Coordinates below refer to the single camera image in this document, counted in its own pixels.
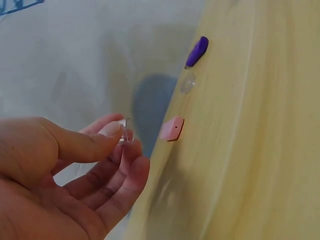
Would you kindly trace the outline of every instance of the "hand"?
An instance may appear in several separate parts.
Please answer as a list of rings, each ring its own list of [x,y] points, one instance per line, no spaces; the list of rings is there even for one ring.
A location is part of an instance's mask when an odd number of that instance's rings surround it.
[[[145,187],[150,163],[138,140],[118,146],[120,114],[82,133],[44,118],[0,121],[0,239],[103,240]],[[98,162],[65,186],[53,176]]]

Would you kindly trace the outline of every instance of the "fingernail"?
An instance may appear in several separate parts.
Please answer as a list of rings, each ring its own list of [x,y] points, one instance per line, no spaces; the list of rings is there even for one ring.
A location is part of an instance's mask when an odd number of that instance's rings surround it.
[[[112,137],[120,130],[120,124],[117,121],[112,121],[105,125],[100,131],[99,134],[105,135],[107,137]]]

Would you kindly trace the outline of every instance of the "pink square piece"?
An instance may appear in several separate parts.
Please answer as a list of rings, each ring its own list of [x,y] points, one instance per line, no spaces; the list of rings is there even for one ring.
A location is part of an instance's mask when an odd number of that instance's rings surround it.
[[[175,116],[170,121],[164,123],[161,129],[160,139],[168,142],[177,140],[180,136],[184,121],[182,117]]]

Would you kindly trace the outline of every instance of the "purple plastic piece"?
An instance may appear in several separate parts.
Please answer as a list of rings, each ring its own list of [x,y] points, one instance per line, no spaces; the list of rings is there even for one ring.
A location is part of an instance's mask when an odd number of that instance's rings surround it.
[[[199,59],[205,54],[209,45],[209,40],[205,36],[202,36],[197,44],[194,46],[192,52],[185,63],[185,68],[193,67]]]

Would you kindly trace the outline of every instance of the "clear plastic bead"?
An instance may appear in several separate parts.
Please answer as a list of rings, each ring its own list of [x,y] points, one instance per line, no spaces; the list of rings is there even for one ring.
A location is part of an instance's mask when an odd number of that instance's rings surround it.
[[[182,82],[180,92],[182,94],[188,94],[190,93],[190,91],[195,85],[196,85],[196,76],[193,73],[188,73]]]

